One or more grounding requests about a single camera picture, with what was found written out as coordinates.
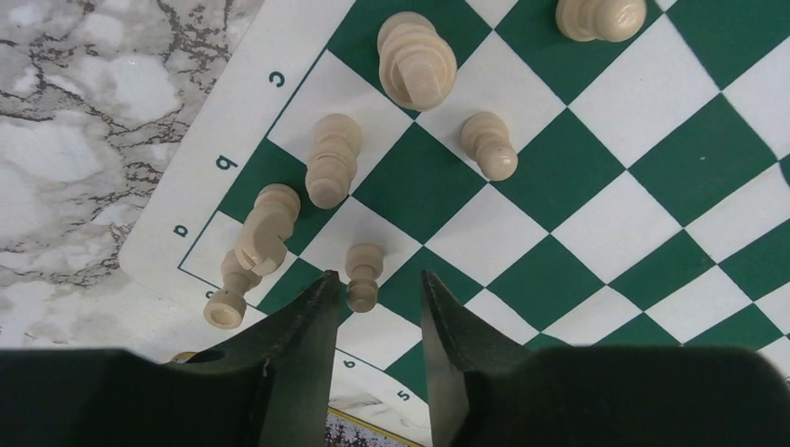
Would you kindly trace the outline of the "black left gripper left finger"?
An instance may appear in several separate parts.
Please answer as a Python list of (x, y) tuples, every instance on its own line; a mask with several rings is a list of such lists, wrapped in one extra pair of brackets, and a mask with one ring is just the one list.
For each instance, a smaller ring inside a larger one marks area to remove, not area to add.
[(5, 446), (321, 446), (339, 276), (184, 363), (127, 350), (1, 354)]

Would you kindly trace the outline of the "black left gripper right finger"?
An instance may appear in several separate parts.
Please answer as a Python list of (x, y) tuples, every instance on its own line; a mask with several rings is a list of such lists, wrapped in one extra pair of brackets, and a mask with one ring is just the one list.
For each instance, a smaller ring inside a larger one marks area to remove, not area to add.
[(789, 390), (738, 347), (530, 350), (421, 274), (436, 446), (785, 446)]

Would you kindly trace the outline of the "white rook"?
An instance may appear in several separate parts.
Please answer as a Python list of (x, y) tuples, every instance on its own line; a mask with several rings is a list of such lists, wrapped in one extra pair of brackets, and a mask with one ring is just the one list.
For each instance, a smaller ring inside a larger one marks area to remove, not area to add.
[(220, 267), (223, 287), (211, 295), (203, 317), (222, 330), (236, 329), (242, 322), (247, 304), (245, 294), (260, 284), (262, 278), (245, 269), (233, 250), (225, 255)]

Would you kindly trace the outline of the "white knight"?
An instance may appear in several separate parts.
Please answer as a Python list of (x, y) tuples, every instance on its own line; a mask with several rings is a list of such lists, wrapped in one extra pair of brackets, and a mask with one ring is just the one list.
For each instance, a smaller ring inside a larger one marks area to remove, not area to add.
[(285, 241), (293, 235), (300, 209), (300, 198), (290, 186), (265, 186), (254, 200), (235, 243), (239, 264), (260, 277), (280, 268), (288, 252)]

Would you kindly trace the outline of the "white pawn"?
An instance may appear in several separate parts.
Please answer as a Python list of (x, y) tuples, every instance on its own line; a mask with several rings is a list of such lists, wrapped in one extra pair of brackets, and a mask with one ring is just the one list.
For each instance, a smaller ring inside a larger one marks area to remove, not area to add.
[(623, 42), (645, 23), (645, 0), (559, 0), (555, 21), (560, 32), (577, 42)]
[(372, 310), (378, 298), (377, 280), (383, 273), (384, 252), (375, 244), (351, 247), (346, 257), (347, 305), (356, 313)]
[(315, 127), (305, 185), (311, 202), (329, 210), (348, 195), (362, 148), (361, 127), (343, 114), (325, 116)]

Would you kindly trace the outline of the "white chess piece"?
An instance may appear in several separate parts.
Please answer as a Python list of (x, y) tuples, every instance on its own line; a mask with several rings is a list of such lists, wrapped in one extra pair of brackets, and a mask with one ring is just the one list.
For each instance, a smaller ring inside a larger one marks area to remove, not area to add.
[(426, 17), (413, 11), (390, 16), (379, 29), (376, 47), (380, 84), (397, 105), (426, 112), (449, 96), (456, 55)]

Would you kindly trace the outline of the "white king piece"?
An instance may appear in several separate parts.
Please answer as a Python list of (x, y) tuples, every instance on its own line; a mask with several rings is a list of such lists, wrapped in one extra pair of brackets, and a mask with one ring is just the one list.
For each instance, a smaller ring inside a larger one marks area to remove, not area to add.
[(490, 181), (504, 181), (516, 171), (518, 155), (504, 120), (491, 112), (470, 117), (461, 130), (461, 148)]

